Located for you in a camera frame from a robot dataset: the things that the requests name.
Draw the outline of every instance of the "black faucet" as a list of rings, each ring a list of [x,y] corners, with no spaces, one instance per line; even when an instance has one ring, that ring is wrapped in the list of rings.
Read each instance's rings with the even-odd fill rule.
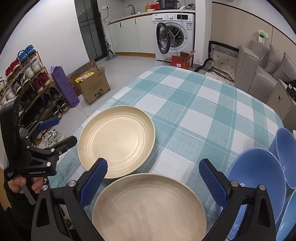
[[[131,14],[132,14],[132,15],[136,14],[136,13],[135,13],[135,7],[134,7],[133,5],[131,5],[131,4],[129,4],[128,7],[129,7],[129,6],[132,6],[132,7],[133,7],[133,12],[131,12]]]

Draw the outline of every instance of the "beige plate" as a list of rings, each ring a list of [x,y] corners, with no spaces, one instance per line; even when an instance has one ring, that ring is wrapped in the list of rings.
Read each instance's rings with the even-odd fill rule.
[[[134,174],[110,184],[92,222],[106,241],[201,241],[207,219],[198,197],[168,177]]]
[[[115,106],[96,115],[83,129],[78,156],[86,170],[98,158],[106,159],[105,178],[118,178],[142,165],[154,141],[155,128],[144,111],[133,106]]]

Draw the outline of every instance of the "gray pillow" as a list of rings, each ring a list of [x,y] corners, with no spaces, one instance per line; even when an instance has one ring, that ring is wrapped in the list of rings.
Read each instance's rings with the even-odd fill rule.
[[[286,53],[284,53],[283,61],[272,76],[276,80],[281,79],[284,82],[291,82],[292,80],[296,80],[296,65],[292,62],[292,60],[288,57]]]
[[[281,64],[283,58],[284,55],[270,44],[270,53],[265,70],[268,73],[273,74]]]

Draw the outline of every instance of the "metal screw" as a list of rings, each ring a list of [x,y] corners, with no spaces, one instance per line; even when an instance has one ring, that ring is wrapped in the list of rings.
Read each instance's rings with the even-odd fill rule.
[[[261,185],[259,185],[259,188],[260,188],[260,190],[262,190],[262,191],[265,191],[265,189],[266,189],[266,188],[265,188],[265,186],[264,186],[264,185],[262,185],[262,184],[261,184]]]
[[[68,185],[69,187],[74,187],[76,185],[76,181],[70,181]]]
[[[239,186],[239,183],[237,181],[231,181],[231,185],[233,187],[238,187]]]
[[[47,190],[47,189],[48,189],[48,185],[43,185],[41,189],[42,189],[43,191]]]

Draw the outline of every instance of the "yellow dish soap bottle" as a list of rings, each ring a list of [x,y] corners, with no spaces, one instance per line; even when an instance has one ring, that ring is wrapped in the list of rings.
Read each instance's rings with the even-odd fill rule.
[[[148,9],[150,9],[151,6],[149,5],[149,3],[147,2],[147,5],[145,6],[145,12],[147,12]]]

